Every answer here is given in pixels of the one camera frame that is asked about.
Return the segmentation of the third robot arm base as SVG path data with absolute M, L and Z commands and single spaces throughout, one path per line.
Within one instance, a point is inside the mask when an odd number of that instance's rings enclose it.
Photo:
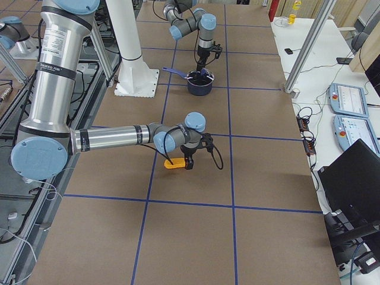
M 1 44 L 14 59 L 35 60 L 38 57 L 38 41 L 16 16 L 1 19 Z

